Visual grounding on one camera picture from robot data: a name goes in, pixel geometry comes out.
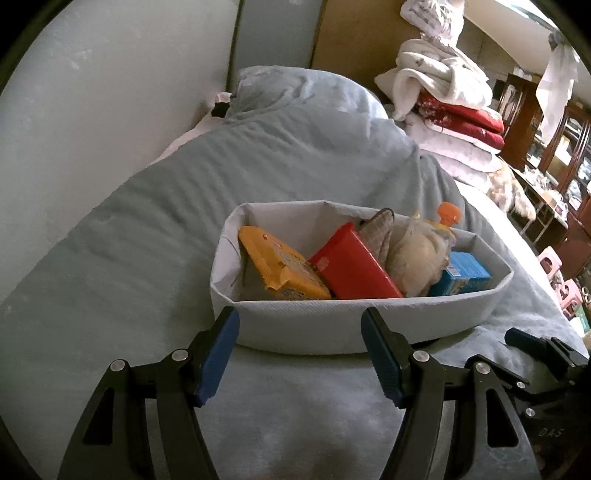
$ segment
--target fabric storage basket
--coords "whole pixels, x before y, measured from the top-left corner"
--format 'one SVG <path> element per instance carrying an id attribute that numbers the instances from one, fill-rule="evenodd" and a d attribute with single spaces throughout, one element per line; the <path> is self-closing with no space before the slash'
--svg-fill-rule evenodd
<path id="1" fill-rule="evenodd" d="M 477 235 L 453 229 L 454 249 L 471 252 L 491 275 L 489 289 L 448 297 L 376 300 L 245 300 L 262 281 L 238 242 L 242 225 L 258 226 L 300 252 L 315 254 L 346 222 L 369 219 L 375 209 L 324 200 L 244 203 L 227 218 L 213 260 L 210 290 L 217 316 L 226 306 L 237 308 L 238 343 L 252 348 L 297 355 L 365 352 L 361 314 L 377 307 L 390 329 L 410 343 L 452 335 L 484 321 L 506 290 L 513 270 Z M 392 242 L 402 238 L 409 218 L 395 215 Z"/>

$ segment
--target red cushion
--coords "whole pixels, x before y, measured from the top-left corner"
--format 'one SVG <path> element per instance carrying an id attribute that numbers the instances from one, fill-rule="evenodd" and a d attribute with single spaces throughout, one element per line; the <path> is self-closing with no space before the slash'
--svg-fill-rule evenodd
<path id="1" fill-rule="evenodd" d="M 505 146 L 505 141 L 502 136 L 479 127 L 478 125 L 471 124 L 468 120 L 459 115 L 444 112 L 442 110 L 429 110 L 426 108 L 420 108 L 418 113 L 425 119 L 427 126 L 428 121 L 430 121 L 437 127 L 445 128 L 448 131 L 451 130 L 457 134 L 466 135 L 467 137 L 478 140 L 498 151 L 502 150 Z"/>
<path id="2" fill-rule="evenodd" d="M 437 100 L 431 93 L 421 90 L 417 105 L 429 110 L 453 113 L 468 120 L 471 124 L 485 128 L 493 133 L 502 134 L 505 131 L 501 114 L 494 110 L 474 110 L 462 105 L 451 105 Z"/>

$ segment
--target red box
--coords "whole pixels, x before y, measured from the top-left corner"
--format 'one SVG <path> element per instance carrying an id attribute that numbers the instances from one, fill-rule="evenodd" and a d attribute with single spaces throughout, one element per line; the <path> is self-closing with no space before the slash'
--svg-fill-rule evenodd
<path id="1" fill-rule="evenodd" d="M 399 299 L 402 294 L 363 244 L 352 222 L 340 227 L 312 258 L 339 300 Z"/>

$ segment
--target folded blanket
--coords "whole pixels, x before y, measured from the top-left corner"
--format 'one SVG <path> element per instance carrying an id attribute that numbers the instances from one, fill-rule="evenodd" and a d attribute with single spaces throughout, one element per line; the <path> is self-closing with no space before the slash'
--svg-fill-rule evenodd
<path id="1" fill-rule="evenodd" d="M 490 105 L 492 90 L 478 66 L 458 49 L 452 53 L 415 38 L 404 42 L 396 68 L 375 78 L 392 100 L 394 119 L 402 120 L 417 102 L 422 88 L 443 103 L 481 109 Z"/>
<path id="2" fill-rule="evenodd" d="M 482 193 L 487 193 L 492 188 L 492 183 L 488 178 L 488 174 L 482 171 L 474 170 L 473 168 L 470 168 L 466 164 L 463 164 L 454 158 L 446 157 L 445 155 L 440 155 L 439 153 L 429 152 L 427 150 L 422 150 L 422 153 L 432 155 L 435 160 L 437 160 L 441 168 L 449 173 L 452 178 L 461 181 L 466 185 L 477 188 Z"/>
<path id="3" fill-rule="evenodd" d="M 501 161 L 491 152 L 461 138 L 430 129 L 416 113 L 409 113 L 405 121 L 404 131 L 423 150 L 454 158 L 477 171 L 487 173 L 501 168 Z"/>
<path id="4" fill-rule="evenodd" d="M 421 90 L 417 99 L 417 105 L 429 110 L 437 110 L 459 115 L 470 123 L 486 128 L 493 133 L 502 134 L 505 131 L 501 114 L 488 107 L 474 110 L 461 105 L 442 103 L 426 90 Z"/>
<path id="5" fill-rule="evenodd" d="M 432 130 L 461 138 L 476 147 L 496 155 L 505 146 L 505 140 L 499 134 L 471 124 L 468 120 L 443 110 L 419 108 L 419 115 L 425 120 L 425 125 Z"/>
<path id="6" fill-rule="evenodd" d="M 490 198 L 500 210 L 507 214 L 514 209 L 528 220 L 535 220 L 535 208 L 523 191 L 509 165 L 501 160 L 499 170 L 484 173 L 474 170 L 453 158 L 435 152 L 423 150 L 423 154 L 432 155 L 440 167 L 452 178 L 477 188 Z"/>

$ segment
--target blue box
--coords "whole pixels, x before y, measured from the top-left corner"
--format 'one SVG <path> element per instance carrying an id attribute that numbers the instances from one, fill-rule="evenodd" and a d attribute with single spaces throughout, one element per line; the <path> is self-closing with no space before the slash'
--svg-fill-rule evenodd
<path id="1" fill-rule="evenodd" d="M 474 255 L 466 252 L 451 252 L 449 265 L 441 280 L 429 289 L 430 297 L 443 297 L 458 293 L 486 290 L 491 275 Z"/>

